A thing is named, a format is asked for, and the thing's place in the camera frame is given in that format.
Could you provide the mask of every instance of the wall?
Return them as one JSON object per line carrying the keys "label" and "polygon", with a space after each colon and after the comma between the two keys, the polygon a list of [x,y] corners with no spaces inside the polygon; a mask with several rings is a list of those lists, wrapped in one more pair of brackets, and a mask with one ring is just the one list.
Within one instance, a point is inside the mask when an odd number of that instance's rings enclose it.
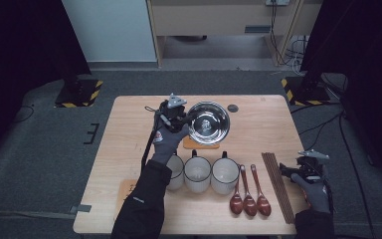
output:
{"label": "wall", "polygon": [[156,62],[145,0],[63,0],[88,62]]}

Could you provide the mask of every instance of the yellow black hazard tape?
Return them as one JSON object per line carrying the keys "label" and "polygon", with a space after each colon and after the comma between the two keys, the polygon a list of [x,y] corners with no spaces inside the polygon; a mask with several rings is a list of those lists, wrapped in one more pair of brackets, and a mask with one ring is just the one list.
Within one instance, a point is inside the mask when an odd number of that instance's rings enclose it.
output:
{"label": "yellow black hazard tape", "polygon": [[316,106],[316,105],[327,105],[330,104],[330,101],[297,101],[293,97],[292,90],[287,83],[287,79],[282,79],[282,86],[284,87],[287,100],[291,106]]}
{"label": "yellow black hazard tape", "polygon": [[60,102],[55,103],[56,108],[77,108],[77,107],[90,107],[95,103],[95,100],[97,98],[98,92],[100,91],[101,85],[103,84],[103,81],[94,81],[94,89],[91,93],[90,98],[87,101],[76,103],[76,102]]}

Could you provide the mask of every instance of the black glove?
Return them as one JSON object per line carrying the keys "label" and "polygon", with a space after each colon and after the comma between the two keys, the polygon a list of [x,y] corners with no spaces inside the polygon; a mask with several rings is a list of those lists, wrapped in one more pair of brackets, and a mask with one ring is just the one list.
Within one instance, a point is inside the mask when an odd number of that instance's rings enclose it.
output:
{"label": "black glove", "polygon": [[179,142],[188,133],[189,128],[187,123],[182,126],[179,132],[171,132],[160,119],[158,121],[158,131],[153,140],[154,154],[151,159],[166,165],[176,148],[178,148]]}
{"label": "black glove", "polygon": [[302,188],[305,199],[312,210],[330,213],[327,188],[324,184],[328,174],[325,166],[323,166],[322,171],[322,179],[313,184],[309,184],[296,173],[293,173],[290,177]]}

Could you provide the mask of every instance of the wooden coaster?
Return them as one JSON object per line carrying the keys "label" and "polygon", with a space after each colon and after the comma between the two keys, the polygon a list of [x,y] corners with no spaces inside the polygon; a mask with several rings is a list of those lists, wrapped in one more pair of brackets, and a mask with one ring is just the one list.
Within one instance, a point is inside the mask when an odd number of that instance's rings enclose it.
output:
{"label": "wooden coaster", "polygon": [[123,205],[123,201],[132,192],[137,184],[138,179],[125,179],[119,186],[119,192],[116,200],[116,210],[114,211],[113,221],[116,220],[117,214]]}
{"label": "wooden coaster", "polygon": [[220,147],[220,144],[214,144],[214,145],[201,145],[200,143],[194,141],[190,136],[184,137],[183,145],[184,148],[187,149],[216,149]]}

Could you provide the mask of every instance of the white cup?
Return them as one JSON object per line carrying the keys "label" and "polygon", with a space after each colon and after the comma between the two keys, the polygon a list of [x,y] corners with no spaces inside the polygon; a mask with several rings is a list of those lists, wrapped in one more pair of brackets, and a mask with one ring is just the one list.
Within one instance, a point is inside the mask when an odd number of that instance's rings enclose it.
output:
{"label": "white cup", "polygon": [[212,166],[212,188],[219,194],[227,195],[234,190],[239,176],[238,164],[228,158],[227,152],[224,151],[222,158],[217,159]]}
{"label": "white cup", "polygon": [[180,188],[184,184],[184,162],[178,155],[173,154],[169,161],[167,161],[166,166],[172,170],[172,175],[166,189],[176,190]]}
{"label": "white cup", "polygon": [[210,185],[211,165],[204,158],[197,156],[196,150],[193,155],[185,162],[185,185],[195,193],[204,192]]}

